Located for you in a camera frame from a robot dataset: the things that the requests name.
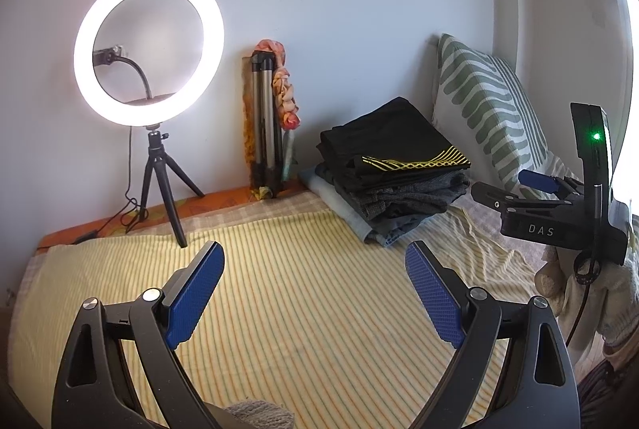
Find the bright window light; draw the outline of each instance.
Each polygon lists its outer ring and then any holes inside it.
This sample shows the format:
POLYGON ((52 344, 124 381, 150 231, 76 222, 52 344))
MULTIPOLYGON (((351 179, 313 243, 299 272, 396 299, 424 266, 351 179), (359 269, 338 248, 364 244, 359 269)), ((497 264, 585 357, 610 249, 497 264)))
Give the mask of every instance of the bright window light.
POLYGON ((188 0, 202 20, 202 56, 191 79, 164 101, 134 106, 109 96, 93 70, 93 45, 100 26, 109 13, 124 0, 97 0, 84 17, 73 52, 75 79, 89 106, 105 119, 125 126, 149 126, 182 113, 204 92, 222 59, 224 25, 215 0, 188 0))
POLYGON ((632 200, 635 209, 639 203, 639 0, 627 0, 627 3, 633 38, 633 90, 624 144, 619 154, 612 187, 617 200, 626 204, 630 204, 632 200))

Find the illuminated white ring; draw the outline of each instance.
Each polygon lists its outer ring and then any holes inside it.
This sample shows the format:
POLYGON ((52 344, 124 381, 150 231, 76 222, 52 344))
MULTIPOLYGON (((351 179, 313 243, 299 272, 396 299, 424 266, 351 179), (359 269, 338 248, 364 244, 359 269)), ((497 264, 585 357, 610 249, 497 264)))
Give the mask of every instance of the illuminated white ring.
POLYGON ((188 0, 202 20, 202 57, 191 79, 174 95, 148 105, 121 103, 107 94, 93 70, 93 45, 100 26, 109 13, 124 0, 97 0, 86 13, 73 52, 75 79, 89 106, 105 119, 125 126, 148 126, 182 113, 206 90, 222 58, 224 24, 215 0, 188 0))

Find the window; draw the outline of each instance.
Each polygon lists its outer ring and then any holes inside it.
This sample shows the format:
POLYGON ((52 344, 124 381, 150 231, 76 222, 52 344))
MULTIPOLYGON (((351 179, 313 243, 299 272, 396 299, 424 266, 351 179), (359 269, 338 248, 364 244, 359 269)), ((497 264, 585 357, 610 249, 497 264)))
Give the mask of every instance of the window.
POLYGON ((615 198, 639 204, 639 0, 626 0, 633 45, 633 85, 624 144, 615 168, 612 186, 615 198))

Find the blue gripper pad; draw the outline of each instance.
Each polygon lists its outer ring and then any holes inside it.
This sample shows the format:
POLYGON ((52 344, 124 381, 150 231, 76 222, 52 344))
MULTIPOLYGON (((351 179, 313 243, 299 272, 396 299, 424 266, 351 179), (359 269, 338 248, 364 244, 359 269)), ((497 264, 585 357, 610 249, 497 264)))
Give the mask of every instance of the blue gripper pad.
POLYGON ((458 349, 466 338, 459 305, 415 243, 406 249, 406 272, 440 339, 458 349))
POLYGON ((193 272, 169 309, 169 325, 165 339, 170 349, 188 341, 196 329, 217 283, 224 271, 224 250, 215 244, 193 272))
POLYGON ((559 184, 553 177, 522 169, 519 173, 520 184, 531 187, 544 193, 554 194, 559 191, 559 184))

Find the pillow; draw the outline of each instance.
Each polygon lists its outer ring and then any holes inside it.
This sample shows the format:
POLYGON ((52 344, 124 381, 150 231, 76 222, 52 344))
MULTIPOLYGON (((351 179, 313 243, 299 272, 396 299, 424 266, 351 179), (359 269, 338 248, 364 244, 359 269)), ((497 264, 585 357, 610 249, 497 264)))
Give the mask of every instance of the pillow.
POLYGON ((433 125, 470 160, 472 180, 529 198, 550 198, 521 186, 519 172, 529 169, 553 177, 572 173, 549 151, 535 111, 510 66, 449 34, 440 40, 438 57, 433 125))

